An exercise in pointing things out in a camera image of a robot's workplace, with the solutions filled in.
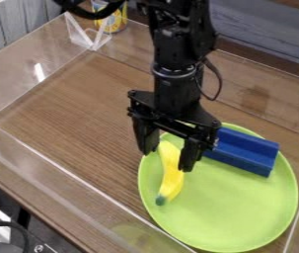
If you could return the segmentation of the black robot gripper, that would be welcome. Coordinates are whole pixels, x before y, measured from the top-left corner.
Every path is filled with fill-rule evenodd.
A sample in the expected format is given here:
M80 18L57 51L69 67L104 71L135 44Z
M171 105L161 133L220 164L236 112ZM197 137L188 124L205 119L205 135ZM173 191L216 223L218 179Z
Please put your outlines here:
M144 155L155 151L163 129L184 139L177 169L191 172L204 148L212 148L219 120L201 108L204 65L184 69L151 67L153 90L131 90L128 116L132 118L137 147Z

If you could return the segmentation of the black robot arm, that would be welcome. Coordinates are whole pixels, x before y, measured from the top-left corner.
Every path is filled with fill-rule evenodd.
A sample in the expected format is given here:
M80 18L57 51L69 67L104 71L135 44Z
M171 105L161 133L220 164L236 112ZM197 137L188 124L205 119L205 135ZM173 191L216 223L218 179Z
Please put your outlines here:
M215 147L220 121L200 106L205 55L216 33L208 0L147 0L153 47L153 90L128 92L128 115L139 150L157 149L164 130L184 139L177 169L189 172L203 152Z

